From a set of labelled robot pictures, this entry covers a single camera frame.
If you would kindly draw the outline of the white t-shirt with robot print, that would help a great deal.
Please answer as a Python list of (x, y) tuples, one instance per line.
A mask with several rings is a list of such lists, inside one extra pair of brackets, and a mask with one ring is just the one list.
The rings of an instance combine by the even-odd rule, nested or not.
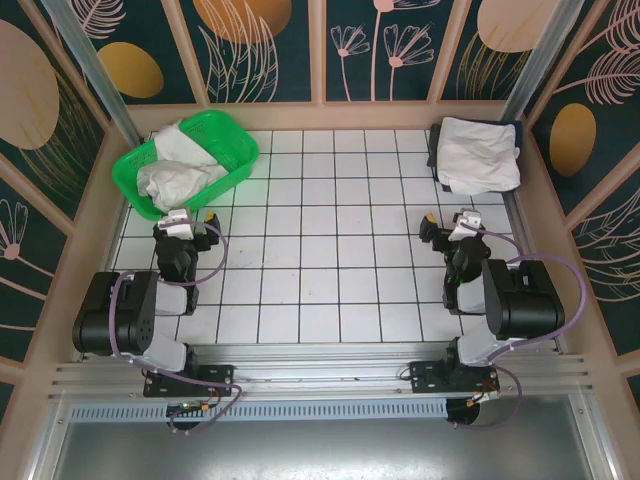
[(137, 172), (137, 192), (149, 197), (162, 212), (184, 206), (188, 200), (228, 174), (216, 158), (182, 132), (179, 123), (153, 136), (155, 162)]

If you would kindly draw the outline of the green plastic basket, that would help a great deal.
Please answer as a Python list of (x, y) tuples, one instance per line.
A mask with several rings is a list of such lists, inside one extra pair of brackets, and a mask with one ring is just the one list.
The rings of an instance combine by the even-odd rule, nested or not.
[[(179, 130), (195, 141), (227, 170), (226, 176), (191, 197), (185, 207), (196, 212), (214, 199), (225, 194), (246, 180), (259, 157), (257, 142), (227, 113), (207, 110), (195, 114), (178, 124)], [(112, 179), (131, 206), (145, 219), (158, 221), (163, 216), (151, 198), (140, 194), (137, 173), (144, 166), (157, 160), (152, 140), (134, 148), (112, 168)]]

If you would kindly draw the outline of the grey metal sheet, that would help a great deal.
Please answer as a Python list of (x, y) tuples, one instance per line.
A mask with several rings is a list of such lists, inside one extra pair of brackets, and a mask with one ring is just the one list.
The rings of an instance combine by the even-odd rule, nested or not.
[(59, 413), (37, 480), (614, 480), (584, 412), (566, 396), (503, 399), (486, 420), (221, 422), (192, 436), (158, 422), (88, 423)]

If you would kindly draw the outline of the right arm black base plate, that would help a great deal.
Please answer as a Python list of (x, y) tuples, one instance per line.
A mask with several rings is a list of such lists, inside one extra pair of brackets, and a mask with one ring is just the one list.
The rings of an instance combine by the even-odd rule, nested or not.
[(413, 393), (466, 394), (500, 389), (497, 372), (492, 367), (451, 366), (444, 360), (412, 362), (409, 377)]

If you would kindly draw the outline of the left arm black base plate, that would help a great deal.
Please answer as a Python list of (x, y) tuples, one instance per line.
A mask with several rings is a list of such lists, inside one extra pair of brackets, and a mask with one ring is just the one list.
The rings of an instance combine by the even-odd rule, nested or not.
[[(221, 397), (231, 395), (231, 384), (234, 380), (234, 367), (232, 365), (199, 365), (188, 367), (179, 372), (179, 375), (207, 383), (221, 383), (224, 388), (218, 388)], [(147, 372), (143, 386), (145, 398), (196, 398), (209, 397), (210, 388), (205, 385), (196, 385), (179, 381), (166, 375)]]

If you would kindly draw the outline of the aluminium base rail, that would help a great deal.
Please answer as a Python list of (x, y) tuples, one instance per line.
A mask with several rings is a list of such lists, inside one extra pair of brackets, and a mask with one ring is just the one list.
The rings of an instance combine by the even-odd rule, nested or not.
[[(439, 360), (443, 342), (198, 345), (203, 364), (227, 364), (246, 400), (406, 398), (401, 380), (413, 361)], [(526, 395), (572, 394), (594, 386), (586, 361), (550, 342), (503, 355)], [(142, 396), (139, 368), (113, 357), (88, 357), (56, 366), (47, 389), (51, 399), (134, 401)]]

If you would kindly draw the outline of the aluminium corner post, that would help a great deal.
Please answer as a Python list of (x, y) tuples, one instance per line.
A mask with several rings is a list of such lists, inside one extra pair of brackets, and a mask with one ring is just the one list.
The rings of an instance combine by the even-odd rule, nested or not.
[(502, 111), (502, 121), (515, 121), (521, 117), (561, 48), (582, 4), (583, 0), (559, 0), (508, 97)]
[(128, 145), (139, 146), (128, 108), (92, 43), (115, 32), (126, 17), (124, 0), (40, 1)]

